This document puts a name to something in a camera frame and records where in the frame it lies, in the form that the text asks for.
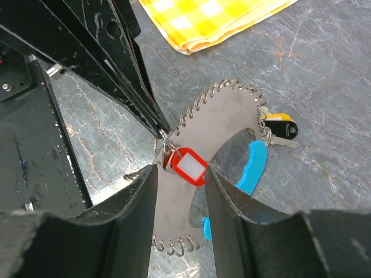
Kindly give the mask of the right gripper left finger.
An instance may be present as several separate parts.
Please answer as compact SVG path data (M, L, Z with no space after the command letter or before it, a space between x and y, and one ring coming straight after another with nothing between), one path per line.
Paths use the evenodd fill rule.
M109 230L103 277L147 277L157 189L158 168L146 166L129 186L77 216Z

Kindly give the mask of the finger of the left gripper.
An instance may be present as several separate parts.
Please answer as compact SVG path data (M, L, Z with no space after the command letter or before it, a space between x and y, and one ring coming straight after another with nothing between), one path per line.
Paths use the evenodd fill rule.
M109 98L107 93L86 81L93 77L103 88L112 89L109 77L57 18L49 1L2 1L1 42L62 66Z
M155 101L134 34L140 33L129 1L49 1L50 9L104 69L112 89L86 81L125 107L148 131L169 132Z

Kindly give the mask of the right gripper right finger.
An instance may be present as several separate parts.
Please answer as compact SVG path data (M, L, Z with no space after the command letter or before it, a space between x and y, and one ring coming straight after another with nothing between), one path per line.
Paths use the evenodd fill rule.
M258 277L248 227L288 215L249 196L210 166L205 190L217 277Z

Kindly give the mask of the red key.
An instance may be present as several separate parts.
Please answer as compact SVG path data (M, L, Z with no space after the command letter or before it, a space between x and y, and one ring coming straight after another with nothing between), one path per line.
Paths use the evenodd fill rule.
M205 173L208 163L189 147L176 147L168 135L160 130L163 138L163 168L199 187L205 184Z

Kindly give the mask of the black key tag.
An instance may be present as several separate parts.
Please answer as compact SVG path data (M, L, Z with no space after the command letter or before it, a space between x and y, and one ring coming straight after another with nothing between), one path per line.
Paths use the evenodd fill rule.
M265 120L264 123L273 134L280 138L292 140L299 133L298 125L291 120Z

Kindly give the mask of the yellow key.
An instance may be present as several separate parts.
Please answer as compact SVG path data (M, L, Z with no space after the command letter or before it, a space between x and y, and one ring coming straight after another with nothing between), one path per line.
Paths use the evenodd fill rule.
M260 106L258 107L258 112L260 114L261 121L292 121L293 119L285 113L272 114L267 107Z

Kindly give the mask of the blue keyring with metal rings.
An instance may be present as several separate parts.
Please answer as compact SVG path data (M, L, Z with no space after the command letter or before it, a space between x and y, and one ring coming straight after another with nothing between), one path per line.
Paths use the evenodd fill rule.
M251 129L255 138L263 138L258 107L264 106L261 93L236 79L224 79L211 85L182 114L178 126L168 136L176 147L189 147L209 163L232 136ZM182 257L199 249L200 228L189 222L196 186L163 168L163 148L154 159L158 168L158 191L152 245L159 252Z

